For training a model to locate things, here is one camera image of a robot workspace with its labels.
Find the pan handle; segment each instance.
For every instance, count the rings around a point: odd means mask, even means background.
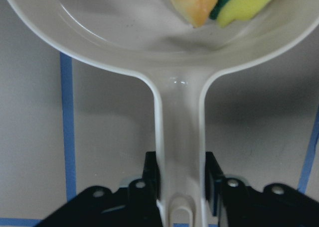
[[[205,77],[168,72],[153,76],[153,81],[163,226],[182,221],[190,227],[206,227]]]

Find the blue tape line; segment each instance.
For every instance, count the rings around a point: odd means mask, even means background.
[[[72,58],[60,53],[66,199],[76,196]]]
[[[208,225],[209,227],[218,227],[218,225]],[[188,224],[174,224],[174,227],[188,227]]]
[[[301,175],[300,175],[300,179],[298,183],[298,190],[301,193],[306,193],[306,190],[307,190],[307,185],[309,182],[311,170],[314,165],[318,138],[319,138],[319,109],[317,111],[317,115],[315,118],[313,131],[310,137],[303,169],[301,171]]]
[[[32,227],[38,224],[40,221],[41,220],[33,220],[33,219],[0,218],[0,226]]]

